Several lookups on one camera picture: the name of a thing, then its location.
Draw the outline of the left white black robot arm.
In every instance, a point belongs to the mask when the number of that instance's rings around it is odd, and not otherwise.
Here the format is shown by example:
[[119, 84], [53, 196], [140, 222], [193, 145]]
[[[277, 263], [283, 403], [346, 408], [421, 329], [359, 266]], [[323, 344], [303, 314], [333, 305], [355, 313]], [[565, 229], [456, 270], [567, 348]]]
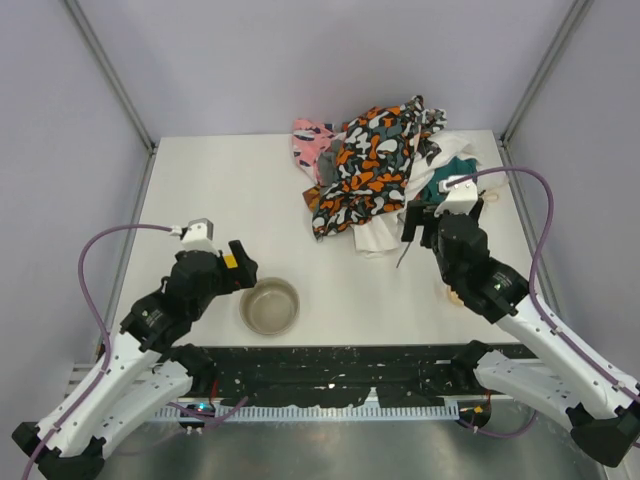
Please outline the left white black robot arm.
[[105, 461], [160, 408], [217, 376], [202, 348], [177, 345], [218, 296], [257, 283], [257, 263], [238, 240], [230, 252], [177, 253], [158, 290], [136, 301], [99, 363], [72, 394], [12, 438], [47, 479], [94, 479]]

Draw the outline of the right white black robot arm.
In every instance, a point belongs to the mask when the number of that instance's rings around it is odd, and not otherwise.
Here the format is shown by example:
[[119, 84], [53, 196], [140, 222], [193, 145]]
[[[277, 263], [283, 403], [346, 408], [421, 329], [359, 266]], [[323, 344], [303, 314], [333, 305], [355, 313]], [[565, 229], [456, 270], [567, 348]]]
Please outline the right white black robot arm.
[[591, 459], [617, 467], [639, 440], [639, 382], [598, 354], [532, 290], [528, 280], [494, 259], [478, 223], [482, 209], [441, 213], [410, 202], [402, 239], [421, 228], [443, 282], [472, 312], [516, 338], [548, 369], [519, 366], [496, 349], [470, 342], [454, 361], [487, 390], [506, 394], [565, 428]]

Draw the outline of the grey cloth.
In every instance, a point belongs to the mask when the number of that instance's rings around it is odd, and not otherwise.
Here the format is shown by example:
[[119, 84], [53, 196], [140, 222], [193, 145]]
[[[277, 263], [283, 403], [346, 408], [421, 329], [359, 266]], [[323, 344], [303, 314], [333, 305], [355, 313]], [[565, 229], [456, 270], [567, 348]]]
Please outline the grey cloth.
[[325, 187], [339, 180], [339, 172], [336, 167], [337, 153], [334, 151], [322, 152], [316, 161], [318, 184]]

